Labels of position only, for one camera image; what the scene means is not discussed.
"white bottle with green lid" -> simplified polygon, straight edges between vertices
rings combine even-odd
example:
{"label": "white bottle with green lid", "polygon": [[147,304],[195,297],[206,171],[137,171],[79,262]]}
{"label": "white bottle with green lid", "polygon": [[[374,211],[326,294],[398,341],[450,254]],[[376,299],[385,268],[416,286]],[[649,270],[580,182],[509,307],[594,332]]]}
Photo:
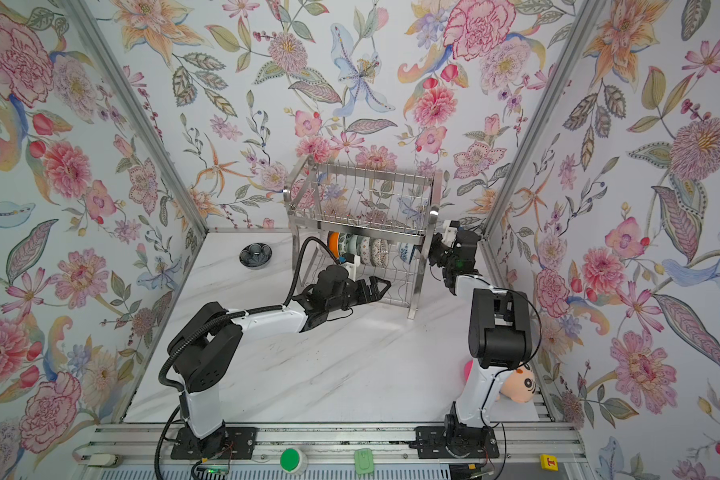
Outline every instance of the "white bottle with green lid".
{"label": "white bottle with green lid", "polygon": [[298,448],[288,448],[280,455],[280,466],[291,475],[301,475],[307,468],[307,456]]}

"white marble tabletop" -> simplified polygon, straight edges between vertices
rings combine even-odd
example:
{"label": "white marble tabletop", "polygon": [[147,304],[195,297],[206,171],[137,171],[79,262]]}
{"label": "white marble tabletop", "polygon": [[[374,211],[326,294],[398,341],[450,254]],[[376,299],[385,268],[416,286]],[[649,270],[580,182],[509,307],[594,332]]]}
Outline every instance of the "white marble tabletop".
{"label": "white marble tabletop", "polygon": [[[254,242],[273,250],[261,270],[238,261],[240,249]],[[488,272],[481,258],[478,269]],[[178,405],[176,390],[159,384],[157,373],[168,343],[202,305],[217,301],[225,308],[253,308],[283,302],[291,278],[289,234],[210,234],[125,422],[164,422]],[[309,332],[240,346],[220,383],[225,420],[441,421],[464,388],[470,305],[428,273],[415,319],[408,320],[407,312],[376,302]],[[538,414],[532,402],[502,398],[493,419],[530,422]]]}

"red flower bud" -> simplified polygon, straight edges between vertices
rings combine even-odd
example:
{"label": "red flower bud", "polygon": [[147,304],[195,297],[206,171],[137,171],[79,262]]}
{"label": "red flower bud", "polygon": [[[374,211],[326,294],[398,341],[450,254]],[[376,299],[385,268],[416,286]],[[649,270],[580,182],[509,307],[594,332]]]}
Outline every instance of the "red flower bud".
{"label": "red flower bud", "polygon": [[458,76],[458,67],[453,64],[450,64],[449,66],[443,68],[443,71],[440,73],[440,78],[442,78],[446,82],[450,82],[457,76]]}
{"label": "red flower bud", "polygon": [[44,153],[45,142],[37,140],[29,144],[29,155],[32,155],[35,158],[40,158]]}
{"label": "red flower bud", "polygon": [[32,346],[29,347],[29,351],[27,352],[27,360],[29,360],[30,362],[32,360],[35,360],[36,358],[38,358],[38,355],[42,351],[43,351],[43,343],[42,342],[33,343]]}
{"label": "red flower bud", "polygon": [[50,121],[50,119],[43,114],[35,114],[32,117],[32,125],[34,126],[34,130],[38,132],[38,135],[54,134],[54,122]]}
{"label": "red flower bud", "polygon": [[19,383],[22,389],[28,389],[33,386],[40,378],[40,370],[37,365],[32,365],[19,375]]}
{"label": "red flower bud", "polygon": [[575,293],[581,293],[584,287],[581,285],[581,278],[574,278],[570,281],[570,289]]}

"black mounting plate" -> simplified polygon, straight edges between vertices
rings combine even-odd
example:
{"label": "black mounting plate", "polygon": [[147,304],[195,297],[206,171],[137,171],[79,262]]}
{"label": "black mounting plate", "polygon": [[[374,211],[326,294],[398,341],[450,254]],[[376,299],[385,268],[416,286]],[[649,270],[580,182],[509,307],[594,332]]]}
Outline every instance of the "black mounting plate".
{"label": "black mounting plate", "polygon": [[[250,460],[253,456],[253,449],[256,447],[257,428],[225,427],[225,430],[228,435],[228,439],[234,442],[234,444],[232,445],[232,450],[225,450],[218,458],[222,460],[227,460],[229,458],[232,460]],[[173,449],[171,449],[170,453],[172,460],[200,460],[201,457],[208,458],[216,453],[202,452],[196,444],[195,436],[188,427],[182,427],[179,429],[179,433],[176,435],[176,440],[177,443],[173,445]]]}
{"label": "black mounting plate", "polygon": [[486,432],[484,440],[453,438],[448,446],[453,455],[445,449],[444,430],[445,427],[416,427],[416,440],[411,444],[411,448],[418,450],[419,458],[453,458],[456,456],[457,459],[482,458],[484,460],[485,451],[488,451],[489,458],[499,458],[499,448],[492,428],[482,428]]}

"metal corner post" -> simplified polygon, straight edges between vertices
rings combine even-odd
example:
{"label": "metal corner post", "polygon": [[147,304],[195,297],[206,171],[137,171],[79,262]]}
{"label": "metal corner post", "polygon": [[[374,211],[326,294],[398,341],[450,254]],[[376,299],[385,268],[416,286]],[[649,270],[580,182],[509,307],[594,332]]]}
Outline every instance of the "metal corner post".
{"label": "metal corner post", "polygon": [[120,64],[112,53],[109,44],[96,24],[94,16],[90,13],[86,0],[64,0],[62,5],[77,27],[80,39],[88,47],[90,56],[102,68],[102,73],[117,97],[123,102],[123,107],[132,120],[132,126],[136,134],[146,144],[151,157],[157,163],[157,168],[163,176],[169,188],[173,190],[176,201],[196,230],[202,233],[203,237],[208,233],[208,225],[197,211],[195,203],[190,198],[186,188],[182,185],[181,178],[173,167],[168,151],[163,146],[163,141],[157,136],[152,125],[146,118],[134,90],[131,88],[128,79],[125,77]]}
{"label": "metal corner post", "polygon": [[568,78],[571,72],[576,68],[576,63],[581,57],[584,50],[586,40],[589,38],[592,29],[596,25],[597,17],[603,10],[606,0],[584,0],[581,2],[582,9],[576,16],[574,23],[571,25],[570,37],[565,44],[563,52],[560,54],[560,60],[557,65],[557,73],[552,77],[551,82],[547,84],[547,91],[539,102],[534,116],[528,126],[528,132],[520,142],[518,154],[512,163],[510,172],[504,185],[501,187],[499,197],[494,202],[494,207],[488,215],[484,238],[489,238],[494,228],[499,224],[501,216],[509,205],[512,192],[518,185],[520,176],[525,171],[526,165],[530,162],[530,156],[534,152],[539,140],[542,137],[544,128],[557,105],[557,101],[563,95]]}

